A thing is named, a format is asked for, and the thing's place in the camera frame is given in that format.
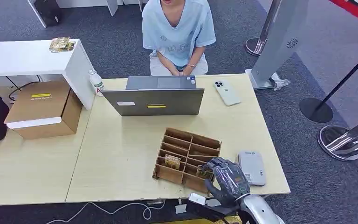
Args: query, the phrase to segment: light wooden table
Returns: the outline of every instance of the light wooden table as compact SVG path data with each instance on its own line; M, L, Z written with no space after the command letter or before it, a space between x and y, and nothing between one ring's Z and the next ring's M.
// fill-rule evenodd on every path
M90 111L75 135L24 140L12 130L0 141L0 205L64 202Z
M226 107L213 87L226 80L242 103ZM127 79L105 79L106 89L125 89ZM197 76L205 88L197 116L122 117L97 97L83 139L67 202L121 201L188 197L194 190L152 179L154 164L166 127L221 140L221 157L236 160L241 150L262 154L267 184L251 193L290 193L285 174L265 124L248 76Z

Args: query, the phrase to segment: plastic bottle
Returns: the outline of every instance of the plastic bottle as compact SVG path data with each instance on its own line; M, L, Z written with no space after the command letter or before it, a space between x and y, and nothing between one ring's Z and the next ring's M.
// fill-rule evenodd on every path
M94 86L95 92L98 96L103 96L101 93L101 90L104 89L102 78L97 74L97 72L94 69L91 69L89 71L90 74L90 82Z

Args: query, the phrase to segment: brown box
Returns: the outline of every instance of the brown box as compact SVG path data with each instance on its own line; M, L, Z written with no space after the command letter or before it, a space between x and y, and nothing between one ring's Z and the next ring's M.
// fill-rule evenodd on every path
M82 103L65 81L24 87L5 124L25 139L75 134Z
M201 135L167 128L158 151L153 178L183 184L194 190L207 193L201 177L196 176L198 165L205 165L211 158L220 155L221 142ZM180 158L179 170L165 165L165 155Z

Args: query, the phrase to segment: person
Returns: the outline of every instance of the person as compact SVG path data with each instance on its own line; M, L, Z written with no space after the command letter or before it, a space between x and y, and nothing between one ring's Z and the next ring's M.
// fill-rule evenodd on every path
M142 12L143 47L152 76L208 72L205 47L216 42L207 0L149 0Z

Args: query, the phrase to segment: stanchion base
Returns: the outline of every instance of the stanchion base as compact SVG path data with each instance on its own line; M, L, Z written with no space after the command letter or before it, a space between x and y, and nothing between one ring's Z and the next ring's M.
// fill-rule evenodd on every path
M259 41L258 37L250 38L245 42L245 50L250 53L251 55L259 57L262 53L260 51L256 51L256 45Z
M318 122L318 123L326 123L333 119L333 110L324 103L317 111L315 111L316 107L322 101L316 98L306 98L301 100L300 102L300 111L304 114L308 119Z
M331 157L341 161L351 161L358 159L358 138L352 139L350 142L342 145L336 150L332 150L328 145L335 139L339 138L349 130L344 127L328 125L319 132L317 141L320 147Z

